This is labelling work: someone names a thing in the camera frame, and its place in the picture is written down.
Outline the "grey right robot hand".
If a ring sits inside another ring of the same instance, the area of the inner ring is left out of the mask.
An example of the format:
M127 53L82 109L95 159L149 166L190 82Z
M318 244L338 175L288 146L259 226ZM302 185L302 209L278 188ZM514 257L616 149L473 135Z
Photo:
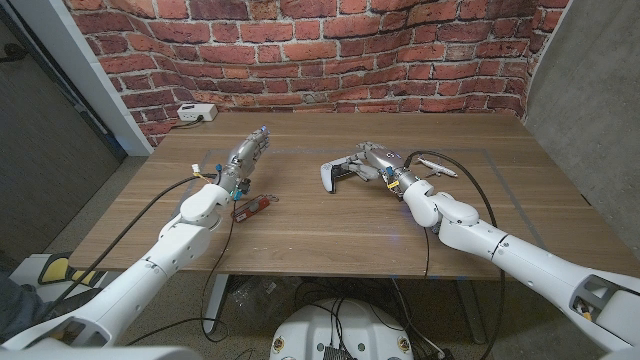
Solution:
M364 181L381 178L398 198L402 198L408 187L418 180L397 152L370 141L359 143L357 147L359 152L342 160L338 169L355 173Z

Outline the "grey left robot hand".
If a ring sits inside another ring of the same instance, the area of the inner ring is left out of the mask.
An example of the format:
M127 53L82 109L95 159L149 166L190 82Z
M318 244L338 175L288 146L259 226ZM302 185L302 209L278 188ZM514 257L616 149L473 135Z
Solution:
M266 126L255 130L238 144L230 153L221 170L218 185L228 192L248 178L255 169L261 155L269 147L270 131Z

